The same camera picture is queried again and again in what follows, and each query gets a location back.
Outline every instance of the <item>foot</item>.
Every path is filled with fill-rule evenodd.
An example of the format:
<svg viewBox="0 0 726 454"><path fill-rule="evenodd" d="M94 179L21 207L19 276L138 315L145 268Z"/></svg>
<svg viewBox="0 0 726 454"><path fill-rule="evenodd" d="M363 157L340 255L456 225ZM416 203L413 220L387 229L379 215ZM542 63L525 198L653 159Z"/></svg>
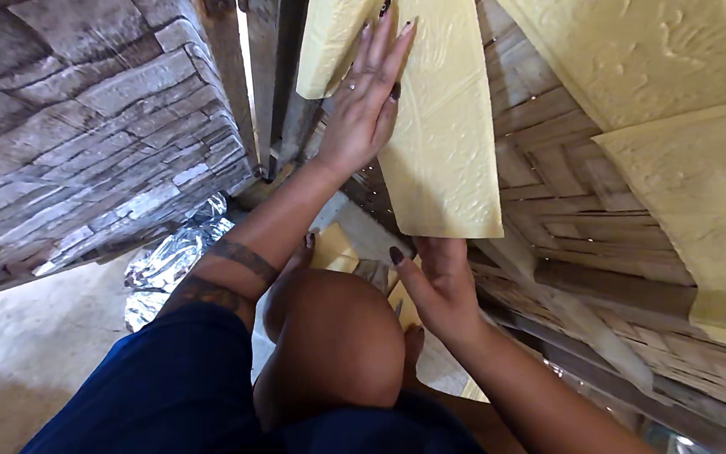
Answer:
<svg viewBox="0 0 726 454"><path fill-rule="evenodd" d="M405 332L405 371L402 373L402 387L410 388L419 383L416 378L416 363L424 348L424 327L412 325Z"/></svg>
<svg viewBox="0 0 726 454"><path fill-rule="evenodd" d="M296 252L293 253L293 257L285 265L285 268L281 270L284 275L289 272L296 272L308 268L312 262L313 253L316 252L316 234L308 233L304 237L302 242L296 248Z"/></svg>

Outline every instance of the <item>tattoo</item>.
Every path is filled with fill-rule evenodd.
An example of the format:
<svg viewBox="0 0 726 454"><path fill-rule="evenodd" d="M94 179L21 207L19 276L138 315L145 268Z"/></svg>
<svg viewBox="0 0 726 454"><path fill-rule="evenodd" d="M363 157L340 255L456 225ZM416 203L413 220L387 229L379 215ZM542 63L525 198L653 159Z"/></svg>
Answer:
<svg viewBox="0 0 726 454"><path fill-rule="evenodd" d="M187 276L178 284L175 290L173 290L173 294L169 297L169 303L172 303L173 306L171 310L197 301L217 304L232 312L237 312L237 309L245 301L245 298L226 287L220 287L219 285L212 284L208 280L203 280L193 275Z"/></svg>
<svg viewBox="0 0 726 454"><path fill-rule="evenodd" d="M213 253L218 257L229 259L251 270L254 274L260 276L266 284L271 285L279 276L279 271L266 262L256 252L251 251L245 245L234 243L222 239L212 246L208 253Z"/></svg>

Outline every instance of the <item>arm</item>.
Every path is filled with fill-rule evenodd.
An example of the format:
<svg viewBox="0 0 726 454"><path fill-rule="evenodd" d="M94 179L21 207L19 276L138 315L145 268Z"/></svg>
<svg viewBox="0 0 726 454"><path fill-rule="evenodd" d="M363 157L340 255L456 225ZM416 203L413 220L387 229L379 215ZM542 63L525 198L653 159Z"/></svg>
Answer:
<svg viewBox="0 0 726 454"><path fill-rule="evenodd" d="M419 316L475 379L526 451L653 452L481 318L465 240L416 238L416 247L422 270L398 251L392 258Z"/></svg>
<svg viewBox="0 0 726 454"><path fill-rule="evenodd" d="M364 26L358 55L333 96L335 109L318 156L207 251L159 316L206 301L229 308L253 328L257 300L274 283L318 211L394 131L398 95L392 90L416 33L409 23L391 44L394 20L389 13L377 26Z"/></svg>

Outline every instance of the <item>stone texture wall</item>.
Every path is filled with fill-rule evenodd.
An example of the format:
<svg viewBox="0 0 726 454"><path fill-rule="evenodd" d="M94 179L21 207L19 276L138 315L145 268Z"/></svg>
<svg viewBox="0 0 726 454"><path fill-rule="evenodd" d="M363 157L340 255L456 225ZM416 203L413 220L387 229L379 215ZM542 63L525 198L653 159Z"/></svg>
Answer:
<svg viewBox="0 0 726 454"><path fill-rule="evenodd" d="M0 284L250 176L189 0L0 0Z"/></svg>

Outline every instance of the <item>floor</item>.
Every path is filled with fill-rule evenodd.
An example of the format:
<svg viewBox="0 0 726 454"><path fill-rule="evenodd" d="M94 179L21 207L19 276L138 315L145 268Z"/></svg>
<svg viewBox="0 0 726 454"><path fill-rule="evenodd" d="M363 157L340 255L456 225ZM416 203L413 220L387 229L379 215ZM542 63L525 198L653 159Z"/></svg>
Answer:
<svg viewBox="0 0 726 454"><path fill-rule="evenodd" d="M341 224L363 259L388 261L388 247L399 245L341 194L324 207L314 227L331 222ZM114 342L128 334L123 279L132 257L127 253L105 265L92 263L0 293L0 453L24 446ZM273 345L258 324L252 341L256 377ZM469 378L432 335L417 369L420 380L456 395Z"/></svg>

